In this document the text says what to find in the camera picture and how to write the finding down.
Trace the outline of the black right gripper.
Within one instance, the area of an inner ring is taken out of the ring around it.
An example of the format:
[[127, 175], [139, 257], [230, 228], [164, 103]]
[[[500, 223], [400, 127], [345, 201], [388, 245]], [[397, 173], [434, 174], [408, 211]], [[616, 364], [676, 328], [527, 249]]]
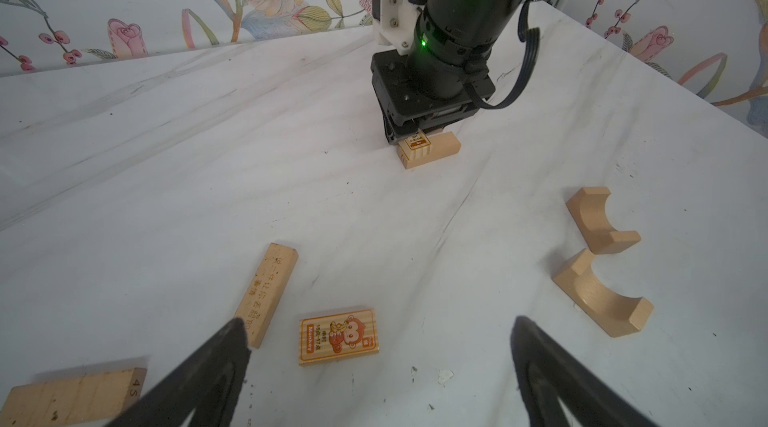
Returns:
[[430, 50], [406, 56], [395, 50], [376, 53], [372, 85], [382, 112], [385, 137], [394, 145], [419, 131], [432, 133], [474, 116], [479, 108], [465, 91], [462, 65]]

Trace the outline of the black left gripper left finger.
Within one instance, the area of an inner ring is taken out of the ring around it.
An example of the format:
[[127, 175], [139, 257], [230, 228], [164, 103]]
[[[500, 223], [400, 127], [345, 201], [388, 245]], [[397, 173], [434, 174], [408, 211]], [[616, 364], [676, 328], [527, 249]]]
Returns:
[[244, 321], [234, 318], [109, 424], [228, 426], [249, 358]]

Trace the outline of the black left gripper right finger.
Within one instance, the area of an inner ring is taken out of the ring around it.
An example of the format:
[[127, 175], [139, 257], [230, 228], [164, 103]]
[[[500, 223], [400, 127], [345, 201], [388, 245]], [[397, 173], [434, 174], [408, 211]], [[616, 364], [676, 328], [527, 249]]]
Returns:
[[532, 426], [652, 426], [531, 319], [515, 319], [510, 335], [520, 394]]

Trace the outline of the plain wood block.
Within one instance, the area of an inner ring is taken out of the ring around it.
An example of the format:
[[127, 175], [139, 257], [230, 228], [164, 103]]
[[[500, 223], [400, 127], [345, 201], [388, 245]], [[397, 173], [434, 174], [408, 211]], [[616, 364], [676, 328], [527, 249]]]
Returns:
[[418, 159], [413, 162], [404, 163], [400, 161], [403, 167], [413, 169], [422, 165], [441, 160], [446, 157], [456, 155], [461, 149], [461, 143], [452, 132], [438, 132], [435, 135], [427, 135], [433, 144], [431, 153], [424, 158]]

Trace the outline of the printed monkey wood block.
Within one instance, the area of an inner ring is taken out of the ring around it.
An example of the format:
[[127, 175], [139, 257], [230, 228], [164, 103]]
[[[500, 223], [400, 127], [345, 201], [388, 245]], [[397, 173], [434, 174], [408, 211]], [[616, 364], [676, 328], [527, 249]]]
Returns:
[[303, 319], [299, 327], [301, 366], [376, 354], [376, 313], [363, 309]]

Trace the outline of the printed small wood block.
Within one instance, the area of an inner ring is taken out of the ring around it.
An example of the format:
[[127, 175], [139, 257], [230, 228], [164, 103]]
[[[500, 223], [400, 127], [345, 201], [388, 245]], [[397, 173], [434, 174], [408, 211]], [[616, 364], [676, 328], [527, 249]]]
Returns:
[[408, 163], [424, 158], [431, 153], [433, 144], [422, 131], [398, 142], [398, 154], [402, 162]]

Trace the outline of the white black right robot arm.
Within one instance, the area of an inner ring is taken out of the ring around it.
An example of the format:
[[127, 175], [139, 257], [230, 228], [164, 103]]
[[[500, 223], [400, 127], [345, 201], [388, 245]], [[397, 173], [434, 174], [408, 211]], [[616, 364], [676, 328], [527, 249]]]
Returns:
[[[405, 37], [373, 56], [372, 85], [389, 144], [443, 129], [479, 110], [512, 105], [537, 63], [541, 33], [528, 24], [533, 0], [404, 0], [415, 7], [413, 24], [399, 20]], [[512, 18], [525, 51], [518, 78], [496, 104], [488, 60]]]

